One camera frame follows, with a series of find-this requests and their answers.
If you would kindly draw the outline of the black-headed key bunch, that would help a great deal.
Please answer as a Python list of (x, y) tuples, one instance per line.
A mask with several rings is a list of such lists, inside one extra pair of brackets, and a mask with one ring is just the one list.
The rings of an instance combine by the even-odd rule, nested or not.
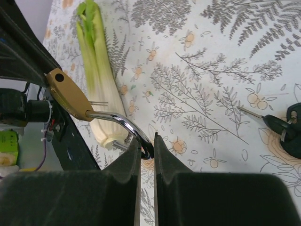
[(238, 107), (248, 114), (251, 114), (264, 121), (266, 126), (281, 136), (280, 144), (282, 148), (292, 157), (301, 158), (301, 104), (296, 103), (287, 108), (286, 119), (284, 121), (276, 116), (267, 114), (258, 115), (243, 107)]

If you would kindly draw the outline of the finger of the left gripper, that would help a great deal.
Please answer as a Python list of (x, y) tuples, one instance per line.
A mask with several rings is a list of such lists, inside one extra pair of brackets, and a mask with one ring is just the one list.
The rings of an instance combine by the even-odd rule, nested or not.
[(0, 77), (48, 87), (60, 65), (37, 39), (14, 0), (0, 2)]

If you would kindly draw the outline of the brass silver padlock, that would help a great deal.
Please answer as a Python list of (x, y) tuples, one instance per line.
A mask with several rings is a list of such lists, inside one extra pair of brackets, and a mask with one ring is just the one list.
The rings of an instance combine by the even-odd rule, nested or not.
[(119, 113), (98, 112), (92, 108), (85, 94), (61, 69), (55, 68), (46, 75), (50, 93), (57, 103), (78, 120), (91, 122), (93, 119), (112, 121), (124, 127), (141, 143), (143, 159), (154, 157), (154, 147), (145, 133), (126, 116)]

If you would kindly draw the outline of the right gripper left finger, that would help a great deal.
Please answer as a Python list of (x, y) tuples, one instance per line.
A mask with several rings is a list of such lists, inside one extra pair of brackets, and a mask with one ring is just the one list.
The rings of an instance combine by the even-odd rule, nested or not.
[(103, 170), (18, 172), (0, 184), (3, 226), (137, 226), (141, 144)]

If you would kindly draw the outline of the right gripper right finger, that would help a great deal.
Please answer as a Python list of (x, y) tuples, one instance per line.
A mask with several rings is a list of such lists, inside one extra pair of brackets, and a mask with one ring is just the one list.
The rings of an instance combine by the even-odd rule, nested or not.
[(295, 204), (271, 174), (194, 172), (154, 139), (158, 226), (293, 226)]

